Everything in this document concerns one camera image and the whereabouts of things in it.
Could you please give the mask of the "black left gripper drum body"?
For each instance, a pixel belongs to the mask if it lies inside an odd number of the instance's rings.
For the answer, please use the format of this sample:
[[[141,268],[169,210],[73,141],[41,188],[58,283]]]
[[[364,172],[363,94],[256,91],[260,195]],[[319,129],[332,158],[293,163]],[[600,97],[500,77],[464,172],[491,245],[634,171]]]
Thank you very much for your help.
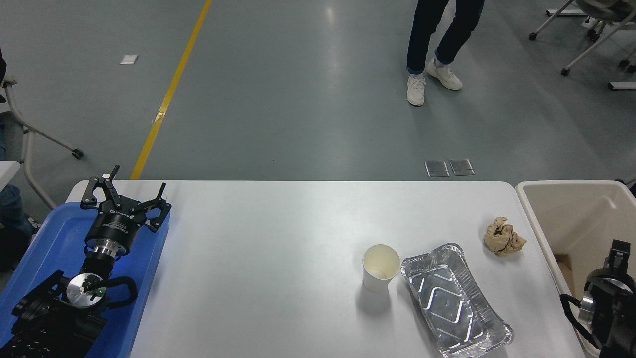
[[[130,248],[137,232],[146,222],[151,207],[145,202],[119,197],[120,206],[113,199],[97,204],[97,199],[86,199],[86,209],[97,209],[98,214],[86,236],[86,246],[95,248],[110,240],[122,248]]]

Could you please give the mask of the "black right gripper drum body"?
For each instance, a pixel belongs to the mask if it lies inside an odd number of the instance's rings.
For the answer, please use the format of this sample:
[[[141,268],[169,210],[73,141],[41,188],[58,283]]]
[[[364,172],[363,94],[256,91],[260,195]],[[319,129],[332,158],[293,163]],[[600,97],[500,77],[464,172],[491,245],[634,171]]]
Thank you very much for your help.
[[[623,284],[625,286],[634,286],[634,279],[627,273],[626,270],[620,270],[618,268],[599,268],[593,270],[591,274],[587,276],[586,286],[594,283],[596,279],[604,279],[610,283],[619,285]]]

